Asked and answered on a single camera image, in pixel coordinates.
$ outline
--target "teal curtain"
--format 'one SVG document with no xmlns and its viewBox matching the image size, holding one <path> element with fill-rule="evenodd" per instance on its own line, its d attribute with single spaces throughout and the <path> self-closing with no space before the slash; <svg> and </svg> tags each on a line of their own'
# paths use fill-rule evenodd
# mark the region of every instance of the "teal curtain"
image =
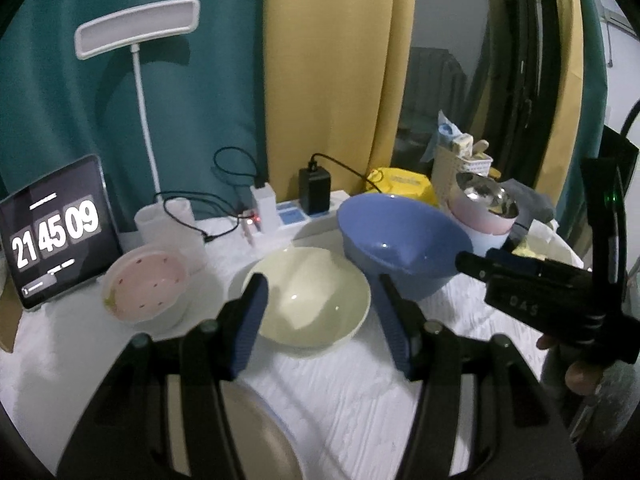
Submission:
<svg viewBox="0 0 640 480">
<path fill-rule="evenodd" d="M 584 31 L 584 83 L 578 135 L 567 178 L 556 207 L 558 233 L 566 238 L 580 218 L 584 204 L 584 187 L 580 162 L 598 156 L 607 104 L 607 67 L 598 11 L 593 0 L 580 0 Z"/>
<path fill-rule="evenodd" d="M 159 0 L 25 0 L 0 38 L 0 182 L 14 192 L 87 153 L 102 159 L 121 229 L 151 202 L 131 54 L 80 61 L 81 23 Z M 143 43 L 142 82 L 163 189 L 219 193 L 240 206 L 247 179 L 224 178 L 212 156 L 226 145 L 266 169 L 262 0 L 200 0 L 200 25 Z M 229 169 L 253 173 L 240 153 Z"/>
</svg>

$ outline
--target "black cable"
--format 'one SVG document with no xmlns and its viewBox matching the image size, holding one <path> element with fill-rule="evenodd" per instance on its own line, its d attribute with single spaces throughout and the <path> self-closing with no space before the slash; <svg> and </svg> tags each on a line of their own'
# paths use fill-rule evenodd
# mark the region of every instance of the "black cable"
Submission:
<svg viewBox="0 0 640 480">
<path fill-rule="evenodd" d="M 225 203 L 229 209 L 233 210 L 233 205 L 226 199 L 222 198 L 220 195 L 216 195 L 215 193 L 208 193 L 208 192 L 203 192 L 203 191 L 183 191 L 183 190 L 166 190 L 166 191 L 160 191 L 158 193 L 155 193 L 154 195 L 154 200 L 156 200 L 156 197 L 158 196 L 163 196 L 163 195 L 170 195 L 170 196 L 165 196 L 164 199 L 162 200 L 162 208 L 164 209 L 164 212 L 169 216 L 169 218 L 173 219 L 175 222 L 177 222 L 178 224 L 184 226 L 184 227 L 188 227 L 189 229 L 192 229 L 194 231 L 199 232 L 202 237 L 204 238 L 204 242 L 205 243 L 209 243 L 212 242 L 213 240 L 216 240 L 217 238 L 220 238 L 226 234 L 229 234 L 233 231 L 235 231 L 236 229 L 238 229 L 238 226 L 240 225 L 240 221 L 241 219 L 245 219 L 245 218 L 251 218 L 251 216 L 242 216 L 242 215 L 238 215 L 236 213 L 229 213 L 228 211 L 225 211 L 225 209 L 219 204 L 214 202 L 213 200 L 210 200 L 211 198 L 215 198 L 217 200 L 220 200 L 220 202 Z M 227 216 L 233 216 L 236 219 L 236 225 L 233 226 L 231 229 L 224 231 L 223 233 L 219 233 L 219 234 L 215 234 L 215 235 L 211 235 L 209 233 L 207 233 L 205 230 L 200 229 L 199 227 L 187 224 L 185 222 L 183 222 L 182 220 L 180 220 L 179 218 L 177 218 L 176 216 L 174 216 L 168 209 L 166 206 L 166 203 L 169 200 L 172 200 L 174 198 L 185 198 L 187 200 L 189 200 L 190 202 L 200 202 L 209 206 L 213 206 L 215 208 L 217 208 L 218 211 L 222 212 L 222 214 L 227 215 Z"/>
<path fill-rule="evenodd" d="M 378 193 L 382 193 L 382 190 L 378 186 L 376 186 L 376 184 L 370 181 L 366 176 L 364 176 L 361 173 L 358 173 L 356 170 L 354 170 L 353 168 L 350 168 L 345 163 L 340 162 L 339 160 L 333 158 L 332 156 L 325 155 L 324 153 L 314 153 L 313 155 L 311 155 L 311 158 L 309 159 L 309 170 L 313 171 L 318 166 L 318 163 L 316 162 L 316 156 L 321 156 L 322 158 L 326 158 L 327 160 L 334 162 L 335 164 L 344 168 L 345 170 L 351 171 L 351 173 L 353 173 L 354 175 L 359 176 L 362 180 L 365 180 L 366 182 L 371 184 L 373 189 L 375 189 Z"/>
<path fill-rule="evenodd" d="M 243 173 L 241 171 L 231 171 L 231 170 L 226 170 L 225 168 L 220 166 L 218 162 L 218 155 L 222 152 L 229 152 L 229 151 L 240 152 L 246 155 L 254 165 L 255 173 Z M 213 154 L 213 165 L 218 170 L 222 171 L 222 173 L 226 173 L 233 176 L 248 176 L 252 178 L 254 180 L 255 187 L 264 187 L 264 183 L 266 182 L 266 179 L 260 174 L 260 171 L 258 170 L 258 163 L 256 162 L 254 156 L 244 148 L 238 148 L 237 146 L 223 146 L 222 148 L 219 148 Z"/>
<path fill-rule="evenodd" d="M 634 104 L 633 108 L 631 108 L 629 115 L 626 116 L 625 123 L 622 126 L 622 130 L 620 130 L 620 135 L 622 135 L 625 139 L 628 137 L 629 130 L 636 120 L 636 117 L 638 117 L 638 114 L 640 114 L 640 100 L 636 102 L 636 104 Z"/>
<path fill-rule="evenodd" d="M 607 66 L 609 68 L 613 68 L 613 50 L 611 48 L 611 31 L 609 30 L 609 22 L 607 22 L 607 36 L 609 37 L 609 61 L 607 61 Z"/>
</svg>

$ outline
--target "white container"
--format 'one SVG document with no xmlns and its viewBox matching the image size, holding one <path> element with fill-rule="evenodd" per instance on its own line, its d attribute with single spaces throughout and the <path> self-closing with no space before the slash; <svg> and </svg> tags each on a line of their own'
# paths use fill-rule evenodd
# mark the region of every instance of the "white container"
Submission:
<svg viewBox="0 0 640 480">
<path fill-rule="evenodd" d="M 444 208 L 447 203 L 452 186 L 456 185 L 456 174 L 462 171 L 489 175 L 493 159 L 484 153 L 476 153 L 474 159 L 462 158 L 450 152 L 442 146 L 436 147 L 436 156 L 433 161 L 433 172 L 431 173 L 431 184 L 438 197 L 440 207 Z"/>
<path fill-rule="evenodd" d="M 172 198 L 166 202 L 166 208 L 181 222 L 195 226 L 191 203 L 186 198 Z M 207 265 L 202 233 L 176 222 L 164 211 L 162 203 L 144 206 L 136 213 L 134 221 L 145 244 L 180 251 L 186 259 L 189 274 Z"/>
<path fill-rule="evenodd" d="M 486 256 L 486 252 L 489 249 L 500 249 L 509 237 L 509 232 L 501 235 L 481 233 L 480 231 L 476 231 L 475 229 L 461 222 L 449 209 L 446 209 L 446 213 L 453 219 L 456 224 L 462 227 L 462 230 L 469 236 L 471 244 L 474 247 L 474 254 L 476 254 L 477 256 Z"/>
</svg>

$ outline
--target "finger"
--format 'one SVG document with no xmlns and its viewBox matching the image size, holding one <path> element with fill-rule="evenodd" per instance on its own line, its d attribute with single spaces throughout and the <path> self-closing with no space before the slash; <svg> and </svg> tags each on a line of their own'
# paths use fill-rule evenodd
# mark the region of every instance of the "finger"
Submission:
<svg viewBox="0 0 640 480">
<path fill-rule="evenodd" d="M 590 396 L 596 393 L 604 368 L 585 361 L 576 361 L 569 366 L 564 375 L 567 387 L 580 396 Z"/>
<path fill-rule="evenodd" d="M 555 337 L 543 334 L 536 342 L 536 346 L 538 347 L 538 350 L 549 350 L 551 347 L 556 346 L 558 343 L 559 341 Z"/>
</svg>

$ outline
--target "black charger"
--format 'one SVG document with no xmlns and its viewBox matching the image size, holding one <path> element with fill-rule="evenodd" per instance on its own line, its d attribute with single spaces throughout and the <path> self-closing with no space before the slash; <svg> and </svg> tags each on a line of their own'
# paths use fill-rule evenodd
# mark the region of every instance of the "black charger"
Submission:
<svg viewBox="0 0 640 480">
<path fill-rule="evenodd" d="M 331 174 L 325 168 L 318 166 L 316 156 L 326 158 L 345 170 L 351 171 L 354 175 L 368 182 L 378 193 L 382 193 L 382 190 L 374 182 L 345 163 L 324 153 L 314 153 L 311 155 L 306 168 L 298 172 L 298 196 L 300 197 L 302 210 L 306 214 L 324 213 L 329 211 L 329 206 L 331 205 Z"/>
<path fill-rule="evenodd" d="M 308 215 L 329 211 L 331 174 L 315 161 L 298 172 L 298 193 L 302 211 Z"/>
</svg>

